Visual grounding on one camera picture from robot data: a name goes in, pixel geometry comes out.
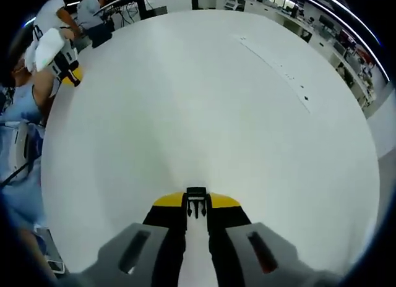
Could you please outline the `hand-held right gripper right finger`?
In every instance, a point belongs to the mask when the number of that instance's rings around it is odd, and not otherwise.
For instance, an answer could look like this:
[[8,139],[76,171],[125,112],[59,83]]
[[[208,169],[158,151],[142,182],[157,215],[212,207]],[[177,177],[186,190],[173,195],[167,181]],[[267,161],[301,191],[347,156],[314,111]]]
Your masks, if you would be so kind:
[[337,286],[338,275],[314,270],[296,247],[263,223],[250,221],[226,195],[207,196],[209,250],[220,286]]

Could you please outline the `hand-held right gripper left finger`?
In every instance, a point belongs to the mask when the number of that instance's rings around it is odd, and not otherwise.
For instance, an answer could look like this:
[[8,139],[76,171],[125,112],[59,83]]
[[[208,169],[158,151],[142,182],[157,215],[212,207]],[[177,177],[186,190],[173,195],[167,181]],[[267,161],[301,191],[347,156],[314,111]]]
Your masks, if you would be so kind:
[[186,250],[186,195],[154,201],[133,223],[101,246],[96,261],[69,277],[70,286],[177,286]]

